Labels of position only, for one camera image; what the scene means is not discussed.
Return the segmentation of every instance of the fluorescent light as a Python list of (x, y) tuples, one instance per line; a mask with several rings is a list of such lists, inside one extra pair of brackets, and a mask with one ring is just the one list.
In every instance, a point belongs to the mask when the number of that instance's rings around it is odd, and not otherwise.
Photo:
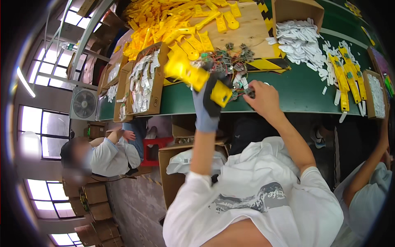
[(21, 69), (20, 69), (19, 67), (17, 68), (17, 74), (18, 74), (18, 77), (19, 77), (19, 79), (21, 80), (22, 84), (26, 87), (26, 89), (27, 89), (27, 91), (29, 92), (29, 94), (30, 94), (33, 98), (35, 98), (36, 95), (34, 94), (34, 92), (32, 91), (32, 89), (31, 89), (31, 88), (29, 87), (29, 85), (27, 84), (26, 79), (24, 78), (24, 76), (23, 76), (23, 74), (22, 74), (22, 71), (21, 71)]

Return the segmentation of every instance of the wooden board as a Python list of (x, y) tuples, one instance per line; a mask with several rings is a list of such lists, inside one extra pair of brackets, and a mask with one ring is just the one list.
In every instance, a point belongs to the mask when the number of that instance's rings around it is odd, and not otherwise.
[[(241, 17), (236, 18), (240, 26), (238, 29), (230, 29), (228, 22), (225, 20), (228, 30), (222, 34), (218, 32), (215, 19), (209, 24), (204, 26), (199, 32), (208, 31), (209, 38), (213, 47), (225, 49), (225, 44), (232, 42), (235, 44), (235, 51), (239, 51), (239, 46), (244, 43), (253, 52), (255, 52), (254, 58), (265, 58), (274, 57), (274, 50), (271, 45), (266, 41), (269, 37), (268, 29), (266, 28), (265, 21), (258, 9), (255, 2), (238, 2)], [(202, 6), (203, 11), (210, 11), (206, 6)], [(230, 7), (218, 8), (220, 12), (230, 11)], [(190, 18), (191, 26), (194, 26), (204, 20), (205, 17), (193, 17)]]

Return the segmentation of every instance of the pile of yellow plastic parts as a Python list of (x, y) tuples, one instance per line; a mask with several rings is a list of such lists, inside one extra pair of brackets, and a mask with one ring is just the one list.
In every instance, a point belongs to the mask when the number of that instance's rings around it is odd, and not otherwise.
[[(202, 5), (206, 4), (210, 11), (203, 11)], [(221, 13), (218, 7), (230, 5), (231, 11)], [(226, 0), (132, 0), (123, 15), (127, 18), (130, 27), (135, 30), (131, 35), (132, 41), (125, 45), (124, 55), (129, 61), (135, 60), (139, 51), (157, 43), (171, 44), (174, 40), (181, 41), (185, 35), (191, 35), (181, 45), (190, 60), (199, 57), (199, 53), (213, 51), (213, 46), (205, 33), (197, 33), (200, 42), (194, 37), (197, 31), (206, 24), (216, 19), (218, 31), (226, 31), (224, 17), (231, 29), (239, 27), (235, 18), (241, 13), (237, 3), (229, 4)], [(191, 17), (206, 17), (195, 26), (191, 26)], [(178, 49), (175, 44), (172, 50)]]

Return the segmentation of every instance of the graphic print on t-shirt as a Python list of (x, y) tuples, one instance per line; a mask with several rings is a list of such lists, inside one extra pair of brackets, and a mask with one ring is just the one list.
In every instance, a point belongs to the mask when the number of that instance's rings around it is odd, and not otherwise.
[(219, 194), (209, 205), (209, 208), (215, 207), (216, 213), (226, 212), (235, 208), (251, 208), (264, 213), (270, 208), (282, 206), (288, 206), (284, 190), (279, 183), (271, 182), (262, 186), (256, 195), (253, 194), (245, 198)]

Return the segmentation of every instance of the person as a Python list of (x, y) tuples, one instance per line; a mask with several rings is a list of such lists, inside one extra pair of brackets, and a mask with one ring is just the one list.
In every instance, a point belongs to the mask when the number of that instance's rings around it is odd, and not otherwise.
[[(202, 91), (192, 92), (194, 152), (164, 220), (166, 246), (330, 246), (343, 222), (341, 207), (309, 146), (280, 110), (273, 86), (250, 82), (255, 98), (243, 97), (267, 123), (235, 124), (230, 156), (211, 185), (221, 109), (207, 107), (207, 99), (215, 82), (212, 74)], [(269, 125), (276, 131), (264, 131)], [(256, 138), (249, 140), (252, 129)], [(269, 136), (273, 132), (279, 136)]]
[(361, 246), (386, 200), (392, 179), (388, 117), (387, 113), (379, 133), (375, 120), (351, 117), (338, 124), (334, 116), (325, 117), (323, 125), (311, 132), (316, 143), (335, 134), (334, 194), (344, 222), (332, 247)]
[(88, 168), (104, 177), (131, 175), (143, 161), (146, 135), (147, 118), (136, 118), (122, 123), (122, 129), (114, 129), (107, 138), (91, 142), (84, 137), (72, 138), (60, 151), (61, 162), (64, 168)]

